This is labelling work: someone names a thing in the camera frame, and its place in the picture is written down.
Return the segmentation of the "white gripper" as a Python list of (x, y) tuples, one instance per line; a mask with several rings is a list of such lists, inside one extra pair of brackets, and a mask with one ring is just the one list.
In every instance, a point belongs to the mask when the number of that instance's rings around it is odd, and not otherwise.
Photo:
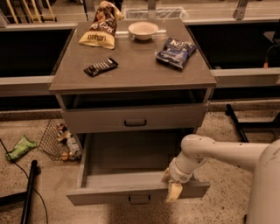
[(183, 191), (182, 184), (188, 182), (193, 172), (201, 167), (206, 162), (205, 158), (188, 157), (183, 152), (180, 152), (166, 168), (162, 178), (162, 183), (168, 183), (168, 194), (166, 202), (171, 203), (177, 200)]

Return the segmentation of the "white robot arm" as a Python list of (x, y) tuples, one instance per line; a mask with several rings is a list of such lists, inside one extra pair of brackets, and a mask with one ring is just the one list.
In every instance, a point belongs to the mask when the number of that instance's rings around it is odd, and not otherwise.
[(246, 224), (280, 224), (280, 140), (230, 143), (191, 134), (180, 148), (162, 176), (168, 184), (168, 202), (178, 199), (193, 172), (213, 158), (253, 173)]

